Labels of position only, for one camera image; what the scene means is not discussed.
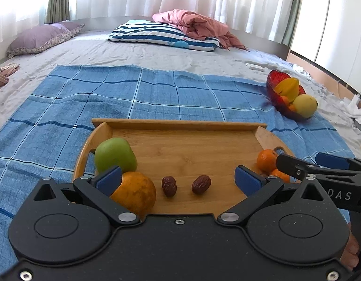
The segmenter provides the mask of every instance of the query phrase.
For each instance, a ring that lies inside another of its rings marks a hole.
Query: finger
[[[342,257],[340,258],[340,262],[345,266],[354,268],[357,266],[357,264],[359,264],[359,258],[354,254],[344,251]]]
[[[346,244],[346,250],[354,255],[357,254],[359,251],[359,243],[352,234],[352,232],[350,232],[349,234],[348,243]]]

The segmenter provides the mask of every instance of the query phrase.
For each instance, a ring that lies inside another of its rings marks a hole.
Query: tangerine
[[[290,104],[290,105],[288,106],[288,108],[289,108],[292,112],[297,113],[296,107],[295,107],[293,104]]]
[[[276,169],[278,154],[271,149],[262,150],[257,156],[257,167],[269,174]]]
[[[281,96],[280,98],[282,98],[282,100],[284,101],[284,104],[286,106],[289,106],[290,105],[290,100],[288,99],[287,96]]]
[[[278,176],[280,177],[283,182],[285,183],[289,183],[290,182],[290,176],[288,174],[285,174],[281,171],[279,171],[278,169],[275,169],[273,170],[269,175],[275,175],[275,176]]]

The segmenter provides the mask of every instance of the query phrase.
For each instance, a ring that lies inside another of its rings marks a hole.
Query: blue checkered blanket
[[[58,66],[0,131],[0,273],[16,261],[11,219],[40,177],[71,181],[92,118],[264,122],[299,158],[353,157],[318,113],[303,124],[282,117],[263,83],[132,65]],[[93,159],[86,173],[94,173]]]

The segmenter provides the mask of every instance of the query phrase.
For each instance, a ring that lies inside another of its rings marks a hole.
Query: green curtain
[[[69,0],[49,0],[45,24],[70,20]]]
[[[299,17],[301,7],[301,0],[292,0],[290,16],[288,18],[288,23],[286,31],[284,32],[282,43],[287,46],[291,46],[293,36],[295,34],[296,23]]]

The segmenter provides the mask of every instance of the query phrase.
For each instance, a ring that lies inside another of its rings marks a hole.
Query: green apple
[[[97,146],[95,165],[99,173],[103,173],[114,165],[119,166],[125,173],[136,171],[137,160],[127,140],[114,137]]]

